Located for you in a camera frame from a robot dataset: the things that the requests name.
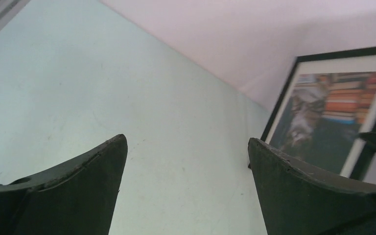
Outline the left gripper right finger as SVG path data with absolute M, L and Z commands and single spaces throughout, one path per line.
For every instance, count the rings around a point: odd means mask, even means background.
M 248 155 L 269 235 L 376 235 L 376 184 L 291 157 L 257 138 Z

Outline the cat photo print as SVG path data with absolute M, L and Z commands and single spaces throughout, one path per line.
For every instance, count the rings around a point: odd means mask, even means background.
M 376 71 L 301 74 L 267 142 L 339 174 L 376 97 Z

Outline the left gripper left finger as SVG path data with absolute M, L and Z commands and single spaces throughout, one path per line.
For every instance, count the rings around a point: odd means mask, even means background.
M 116 135 L 49 169 L 0 184 L 0 235 L 106 235 L 128 152 Z

